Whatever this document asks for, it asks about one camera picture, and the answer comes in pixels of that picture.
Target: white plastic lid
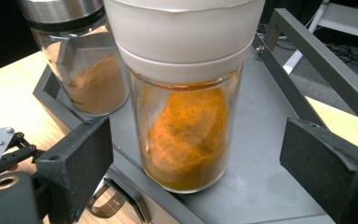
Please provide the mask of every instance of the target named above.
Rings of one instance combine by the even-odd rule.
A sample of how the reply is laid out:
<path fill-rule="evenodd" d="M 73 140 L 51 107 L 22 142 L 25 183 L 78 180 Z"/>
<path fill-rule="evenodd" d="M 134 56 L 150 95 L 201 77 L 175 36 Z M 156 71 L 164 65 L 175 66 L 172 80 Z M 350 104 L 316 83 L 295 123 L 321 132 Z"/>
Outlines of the white plastic lid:
<path fill-rule="evenodd" d="M 245 60 L 264 0 L 104 0 L 124 62 L 164 82 L 208 81 Z"/>

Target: brown powder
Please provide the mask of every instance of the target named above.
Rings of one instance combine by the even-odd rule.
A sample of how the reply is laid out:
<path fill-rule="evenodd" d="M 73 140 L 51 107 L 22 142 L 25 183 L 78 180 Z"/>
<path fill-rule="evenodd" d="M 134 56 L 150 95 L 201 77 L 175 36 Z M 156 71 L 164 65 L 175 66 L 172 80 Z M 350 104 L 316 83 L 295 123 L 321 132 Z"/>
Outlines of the brown powder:
<path fill-rule="evenodd" d="M 141 144 L 144 168 L 169 189 L 203 187 L 225 169 L 227 126 L 220 88 L 172 92 Z"/>
<path fill-rule="evenodd" d="M 91 115 L 114 111 L 127 97 L 118 59 L 104 59 L 76 75 L 65 89 L 76 109 Z"/>

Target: orange powder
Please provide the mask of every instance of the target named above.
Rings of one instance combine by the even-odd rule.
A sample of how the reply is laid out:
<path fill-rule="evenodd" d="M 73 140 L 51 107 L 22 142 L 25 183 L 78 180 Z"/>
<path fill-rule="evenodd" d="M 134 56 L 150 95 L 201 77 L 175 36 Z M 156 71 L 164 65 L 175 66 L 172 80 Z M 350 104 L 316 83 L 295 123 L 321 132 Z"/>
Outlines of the orange powder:
<path fill-rule="evenodd" d="M 228 110 L 220 88 L 172 92 L 141 144 L 146 171 L 169 189 L 214 181 L 226 166 Z"/>

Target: screw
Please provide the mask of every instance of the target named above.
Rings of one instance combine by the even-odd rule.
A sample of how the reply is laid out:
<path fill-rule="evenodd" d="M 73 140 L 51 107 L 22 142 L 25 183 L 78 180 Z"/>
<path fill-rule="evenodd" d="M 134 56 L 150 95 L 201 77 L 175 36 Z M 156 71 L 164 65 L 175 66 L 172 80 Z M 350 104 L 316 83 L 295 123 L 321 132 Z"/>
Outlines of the screw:
<path fill-rule="evenodd" d="M 14 129 L 10 128 L 10 127 L 7 127 L 7 133 L 14 133 Z"/>
<path fill-rule="evenodd" d="M 255 51 L 257 52 L 257 54 L 261 55 L 264 53 L 264 49 L 265 49 L 265 47 L 260 45 L 255 49 Z"/>

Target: wooden table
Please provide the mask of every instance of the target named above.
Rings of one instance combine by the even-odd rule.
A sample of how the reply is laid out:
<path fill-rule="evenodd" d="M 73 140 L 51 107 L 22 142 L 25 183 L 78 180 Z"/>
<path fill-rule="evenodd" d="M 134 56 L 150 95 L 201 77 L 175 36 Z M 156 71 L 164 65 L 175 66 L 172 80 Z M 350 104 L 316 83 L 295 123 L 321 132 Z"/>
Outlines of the wooden table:
<path fill-rule="evenodd" d="M 60 141 L 69 129 L 60 129 L 45 107 L 33 96 L 34 87 L 47 63 L 37 52 L 0 69 L 0 128 L 12 127 L 39 149 L 49 149 Z M 358 118 L 309 99 L 330 130 L 358 146 Z M 20 170 L 34 172 L 30 161 L 20 164 Z M 100 219 L 85 211 L 79 223 L 136 223 L 129 209 L 121 209 L 114 217 Z"/>

